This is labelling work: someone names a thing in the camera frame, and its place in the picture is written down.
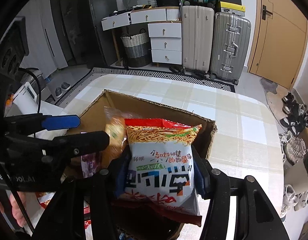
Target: silver suitcase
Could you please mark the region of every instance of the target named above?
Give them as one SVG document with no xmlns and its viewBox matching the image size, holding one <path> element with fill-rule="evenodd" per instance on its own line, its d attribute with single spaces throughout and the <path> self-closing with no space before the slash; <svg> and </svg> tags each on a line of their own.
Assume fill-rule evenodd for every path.
<svg viewBox="0 0 308 240">
<path fill-rule="evenodd" d="M 213 42 L 214 10 L 201 6 L 182 7 L 183 67 L 207 73 Z"/>
<path fill-rule="evenodd" d="M 249 20 L 229 13 L 216 13 L 214 22 L 211 79 L 238 84 L 251 34 Z"/>
</svg>

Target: plaid tablecloth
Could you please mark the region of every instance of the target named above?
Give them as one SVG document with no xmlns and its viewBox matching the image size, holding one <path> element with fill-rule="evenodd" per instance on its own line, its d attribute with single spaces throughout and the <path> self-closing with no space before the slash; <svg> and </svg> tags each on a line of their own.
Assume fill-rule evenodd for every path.
<svg viewBox="0 0 308 240">
<path fill-rule="evenodd" d="M 104 89 L 148 99 L 194 112 L 216 121 L 209 162 L 228 176 L 256 178 L 278 213 L 283 199 L 283 162 L 275 119 L 261 102 L 232 92 L 167 79 L 113 75 L 102 76 L 85 87 L 62 114 L 78 116 Z M 48 132 L 44 138 L 64 134 Z M 233 239 L 235 199 L 231 199 L 228 239 Z M 205 219 L 208 201 L 199 201 Z M 202 228 L 185 225 L 180 239 L 199 239 Z"/>
</svg>

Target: refrigerator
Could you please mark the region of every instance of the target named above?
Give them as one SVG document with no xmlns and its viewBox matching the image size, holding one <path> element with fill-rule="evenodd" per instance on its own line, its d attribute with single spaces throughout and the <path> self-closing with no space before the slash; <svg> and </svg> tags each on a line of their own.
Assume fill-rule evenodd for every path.
<svg viewBox="0 0 308 240">
<path fill-rule="evenodd" d="M 68 65 L 92 68 L 117 61 L 112 33 L 101 24 L 117 10 L 116 0 L 51 0 L 51 8 Z"/>
</svg>

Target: black and white patterned rug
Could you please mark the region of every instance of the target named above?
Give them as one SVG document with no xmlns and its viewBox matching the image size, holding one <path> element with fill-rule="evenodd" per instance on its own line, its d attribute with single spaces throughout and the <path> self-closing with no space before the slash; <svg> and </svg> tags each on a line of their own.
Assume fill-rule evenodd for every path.
<svg viewBox="0 0 308 240">
<path fill-rule="evenodd" d="M 85 81 L 87 81 L 92 75 L 100 74 L 107 75 L 107 74 L 121 74 L 121 75 L 133 75 L 133 76 L 143 76 L 143 77 L 155 77 L 155 78 L 164 78 L 164 79 L 171 79 L 177 80 L 187 83 L 193 83 L 203 86 L 208 86 L 212 88 L 218 88 L 221 90 L 226 90 L 235 93 L 234 85 L 227 84 L 225 82 L 211 80 L 211 79 L 198 79 L 192 77 L 191 75 L 186 74 L 178 74 L 172 73 L 167 71 L 160 71 L 160 70 L 147 70 L 147 69 L 123 69 L 123 68 L 100 68 L 95 67 L 93 68 L 86 76 L 84 76 L 81 80 L 79 80 L 70 90 L 68 90 L 56 103 L 56 106 L 59 106 L 76 88 L 82 85 Z"/>
</svg>

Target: floor mat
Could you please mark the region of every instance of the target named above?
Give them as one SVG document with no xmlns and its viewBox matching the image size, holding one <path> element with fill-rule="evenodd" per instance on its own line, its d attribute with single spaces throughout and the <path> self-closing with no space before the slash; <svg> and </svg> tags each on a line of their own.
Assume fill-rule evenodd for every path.
<svg viewBox="0 0 308 240">
<path fill-rule="evenodd" d="M 82 89 L 83 87 L 87 86 L 90 82 L 99 78 L 106 74 L 122 74 L 122 75 L 134 75 L 134 76 L 143 76 L 143 77 L 156 77 L 156 78 L 165 78 L 170 80 L 177 80 L 182 82 L 188 82 L 203 86 L 209 86 L 213 88 L 218 88 L 221 90 L 226 90 L 235 93 L 234 85 L 227 84 L 221 81 L 215 81 L 211 79 L 198 79 L 194 78 L 190 75 L 186 74 L 178 74 L 178 73 L 171 73 L 166 71 L 159 71 L 159 70 L 146 70 L 146 69 L 123 69 L 123 68 L 93 68 L 86 76 L 84 76 L 81 80 L 79 80 L 70 90 L 68 90 L 56 103 L 56 106 L 60 106 L 66 98 L 68 98 L 71 93 L 73 93 L 77 88 Z"/>
<path fill-rule="evenodd" d="M 275 119 L 280 122 L 280 119 L 287 117 L 287 115 L 282 111 L 284 106 L 282 98 L 285 97 L 289 91 L 266 78 L 261 78 L 260 82 L 265 91 L 267 104 L 269 105 Z"/>
</svg>

